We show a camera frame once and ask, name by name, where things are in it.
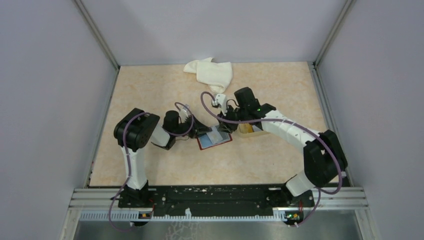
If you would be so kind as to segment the white patterned card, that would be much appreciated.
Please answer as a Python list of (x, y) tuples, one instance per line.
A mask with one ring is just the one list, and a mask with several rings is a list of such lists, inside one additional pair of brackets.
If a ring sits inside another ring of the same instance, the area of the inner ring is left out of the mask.
[(208, 132), (207, 135), (212, 144), (217, 144), (223, 140), (221, 133), (217, 130), (216, 126), (211, 127), (212, 131)]

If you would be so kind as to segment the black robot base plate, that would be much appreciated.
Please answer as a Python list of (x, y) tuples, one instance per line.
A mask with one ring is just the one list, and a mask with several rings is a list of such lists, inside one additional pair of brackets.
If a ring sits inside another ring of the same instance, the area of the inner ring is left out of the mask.
[(148, 186), (147, 201), (117, 197), (119, 208), (154, 208), (155, 217), (262, 217), (274, 208), (314, 207), (311, 190), (289, 197), (283, 184)]

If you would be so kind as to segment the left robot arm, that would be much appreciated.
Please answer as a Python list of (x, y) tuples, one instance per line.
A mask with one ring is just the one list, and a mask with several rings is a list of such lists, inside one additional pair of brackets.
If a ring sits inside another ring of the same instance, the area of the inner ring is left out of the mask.
[(145, 169), (144, 150), (148, 143), (170, 150), (178, 137), (198, 138), (212, 129), (197, 120), (187, 105), (169, 110), (163, 123), (160, 116), (134, 108), (114, 128), (113, 136), (120, 146), (125, 163), (126, 180), (121, 198), (129, 198), (138, 207), (149, 203), (150, 193)]

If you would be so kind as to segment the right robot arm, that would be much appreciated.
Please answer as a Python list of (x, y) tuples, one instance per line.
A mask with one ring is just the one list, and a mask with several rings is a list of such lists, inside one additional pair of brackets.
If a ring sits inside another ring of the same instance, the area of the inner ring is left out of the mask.
[(322, 188), (334, 178), (340, 178), (348, 166), (337, 135), (326, 130), (319, 132), (304, 127), (284, 116), (275, 106), (260, 104), (253, 91), (244, 87), (234, 93), (236, 106), (229, 104), (226, 95), (219, 93), (213, 105), (220, 108), (220, 127), (230, 132), (240, 123), (256, 126), (274, 134), (303, 154), (303, 170), (284, 184), (281, 199), (287, 206), (295, 206), (308, 190)]

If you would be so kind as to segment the red leather card holder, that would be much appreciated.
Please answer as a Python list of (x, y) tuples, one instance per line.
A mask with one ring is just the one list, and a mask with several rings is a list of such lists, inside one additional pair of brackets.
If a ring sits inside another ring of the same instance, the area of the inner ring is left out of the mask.
[(228, 132), (219, 130), (219, 126), (212, 126), (211, 131), (197, 138), (200, 150), (206, 150), (228, 142), (231, 142), (232, 136)]

